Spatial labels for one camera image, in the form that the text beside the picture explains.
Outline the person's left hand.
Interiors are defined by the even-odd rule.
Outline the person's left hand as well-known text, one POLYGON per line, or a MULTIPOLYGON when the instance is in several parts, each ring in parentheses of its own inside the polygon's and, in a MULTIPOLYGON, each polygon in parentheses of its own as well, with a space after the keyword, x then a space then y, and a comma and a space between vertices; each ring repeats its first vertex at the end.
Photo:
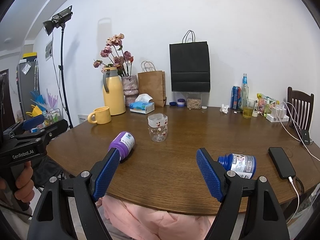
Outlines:
POLYGON ((32 181, 33 168, 31 166, 31 161, 24 163, 24 169, 16 179, 16 187, 18 190, 14 193, 17 200, 21 200, 24 203, 29 203, 33 200, 35 196, 34 182, 32 181))

